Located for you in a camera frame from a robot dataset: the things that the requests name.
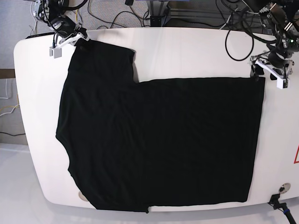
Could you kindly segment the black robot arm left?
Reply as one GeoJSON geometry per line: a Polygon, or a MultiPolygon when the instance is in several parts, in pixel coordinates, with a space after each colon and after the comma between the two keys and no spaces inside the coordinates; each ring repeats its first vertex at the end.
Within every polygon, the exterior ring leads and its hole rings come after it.
{"type": "Polygon", "coordinates": [[[288,88],[289,75],[292,74],[294,62],[292,56],[299,50],[299,2],[297,0],[245,0],[242,11],[224,6],[232,15],[238,17],[241,29],[251,37],[266,44],[268,50],[259,54],[248,54],[251,77],[258,78],[264,71],[270,73],[270,79],[277,82],[280,89],[288,88]],[[271,31],[274,40],[266,40],[253,34],[245,14],[257,14],[262,27],[271,31]]]}

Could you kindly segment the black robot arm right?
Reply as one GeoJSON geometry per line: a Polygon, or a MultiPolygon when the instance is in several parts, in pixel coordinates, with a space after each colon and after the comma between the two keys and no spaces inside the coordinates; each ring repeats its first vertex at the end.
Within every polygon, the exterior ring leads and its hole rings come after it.
{"type": "Polygon", "coordinates": [[[76,6],[69,6],[68,0],[34,0],[33,17],[42,21],[54,32],[51,51],[64,44],[76,44],[79,39],[89,40],[86,29],[66,15],[67,11],[75,11],[83,7],[84,0],[76,6]]]}

